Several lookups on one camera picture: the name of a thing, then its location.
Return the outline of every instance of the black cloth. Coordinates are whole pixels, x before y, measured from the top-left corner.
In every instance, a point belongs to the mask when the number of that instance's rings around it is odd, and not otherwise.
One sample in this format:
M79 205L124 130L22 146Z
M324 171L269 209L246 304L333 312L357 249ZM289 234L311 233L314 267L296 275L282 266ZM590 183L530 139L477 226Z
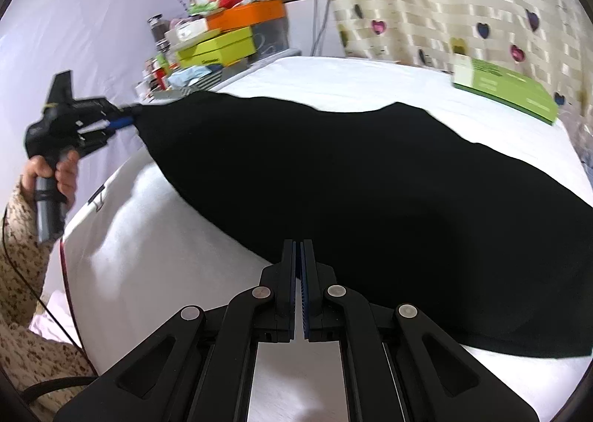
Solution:
M591 353L591 207L425 111L199 92L136 125L179 194L268 261L285 238L311 238L340 284L413 303L461 343Z

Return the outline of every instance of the light blue cloth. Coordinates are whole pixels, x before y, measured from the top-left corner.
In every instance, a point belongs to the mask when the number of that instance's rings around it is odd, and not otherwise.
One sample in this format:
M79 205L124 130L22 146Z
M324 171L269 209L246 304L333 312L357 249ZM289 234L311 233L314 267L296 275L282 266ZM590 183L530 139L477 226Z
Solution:
M173 87L181 88L187 86L192 79L200 79L210 74L210 69L203 65L194 65L183 70L176 70L168 80Z

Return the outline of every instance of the lime green box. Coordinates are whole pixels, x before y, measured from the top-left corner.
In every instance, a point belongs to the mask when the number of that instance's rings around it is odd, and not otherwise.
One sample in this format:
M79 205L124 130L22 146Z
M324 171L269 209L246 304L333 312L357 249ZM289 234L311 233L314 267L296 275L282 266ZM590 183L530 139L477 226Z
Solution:
M177 55L181 67L209 64L227 66L255 52L251 27L244 27L180 50Z
M553 124L558 117L558 105L539 82L485 60L457 54L453 85L514 107L547 124Z

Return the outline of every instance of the beige checkered curtain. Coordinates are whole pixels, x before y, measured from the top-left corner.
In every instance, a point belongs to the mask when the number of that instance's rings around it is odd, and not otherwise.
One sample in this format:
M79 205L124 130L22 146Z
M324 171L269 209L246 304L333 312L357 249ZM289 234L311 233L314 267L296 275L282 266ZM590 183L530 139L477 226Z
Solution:
M451 70L459 52L541 82L575 146L591 95L593 25L579 0L331 0L349 56Z

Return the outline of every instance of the leopard print sleeve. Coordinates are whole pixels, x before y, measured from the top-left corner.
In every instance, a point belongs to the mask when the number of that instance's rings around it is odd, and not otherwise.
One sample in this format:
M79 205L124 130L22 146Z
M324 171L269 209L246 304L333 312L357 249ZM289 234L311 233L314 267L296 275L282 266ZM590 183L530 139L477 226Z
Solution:
M41 295L51 246L38 246L35 211L23 198L19 182L8 201L6 218L2 223L0 249L0 311L7 321L29 326L37 300L20 279L10 261L38 295Z

